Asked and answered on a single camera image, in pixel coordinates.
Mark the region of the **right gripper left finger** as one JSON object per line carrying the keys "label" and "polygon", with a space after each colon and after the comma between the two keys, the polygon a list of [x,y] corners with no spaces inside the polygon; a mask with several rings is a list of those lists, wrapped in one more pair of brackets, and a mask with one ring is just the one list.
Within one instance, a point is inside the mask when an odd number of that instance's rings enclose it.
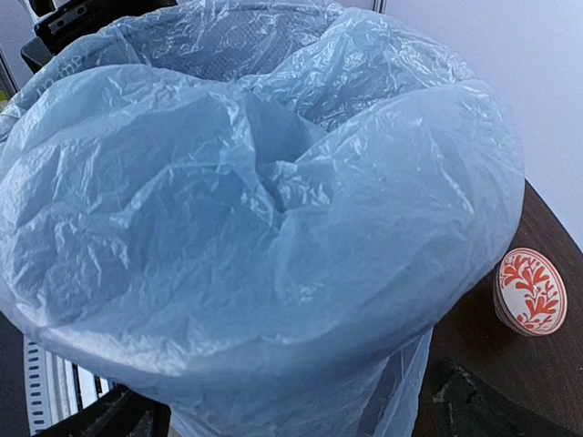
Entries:
{"label": "right gripper left finger", "polygon": [[113,390],[83,411],[52,425],[36,436],[162,436],[169,435],[170,408],[128,387]]}

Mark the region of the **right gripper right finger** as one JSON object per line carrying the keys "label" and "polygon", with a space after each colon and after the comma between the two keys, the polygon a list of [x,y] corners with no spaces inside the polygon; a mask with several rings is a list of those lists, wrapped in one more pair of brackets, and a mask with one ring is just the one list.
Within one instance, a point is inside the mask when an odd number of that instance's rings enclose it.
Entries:
{"label": "right gripper right finger", "polygon": [[580,436],[582,396],[553,368],[504,363],[478,372],[450,358],[427,367],[415,436]]}

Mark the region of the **light blue plastic trash bag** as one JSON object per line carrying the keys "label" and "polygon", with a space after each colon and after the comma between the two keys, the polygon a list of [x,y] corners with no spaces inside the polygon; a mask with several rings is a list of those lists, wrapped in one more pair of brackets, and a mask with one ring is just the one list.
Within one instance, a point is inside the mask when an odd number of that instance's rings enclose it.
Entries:
{"label": "light blue plastic trash bag", "polygon": [[451,49],[323,2],[126,17],[1,115],[1,310],[186,436],[408,436],[434,325],[520,220]]}

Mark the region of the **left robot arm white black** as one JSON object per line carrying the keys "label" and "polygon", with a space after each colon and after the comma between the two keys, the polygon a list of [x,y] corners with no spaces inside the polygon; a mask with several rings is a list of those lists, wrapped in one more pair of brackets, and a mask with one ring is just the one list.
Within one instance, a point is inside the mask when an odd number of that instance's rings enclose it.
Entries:
{"label": "left robot arm white black", "polygon": [[140,16],[176,4],[175,0],[23,1],[36,36],[20,54],[35,74],[81,36],[93,34],[120,17]]}

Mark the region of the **orange white patterned bowl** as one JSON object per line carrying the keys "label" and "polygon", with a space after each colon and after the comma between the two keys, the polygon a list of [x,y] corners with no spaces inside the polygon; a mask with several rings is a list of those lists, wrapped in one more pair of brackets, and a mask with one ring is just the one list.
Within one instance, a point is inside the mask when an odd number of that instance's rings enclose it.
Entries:
{"label": "orange white patterned bowl", "polygon": [[567,316],[567,291],[557,268],[530,248],[512,249],[502,258],[493,295],[497,317],[523,336],[553,334]]}

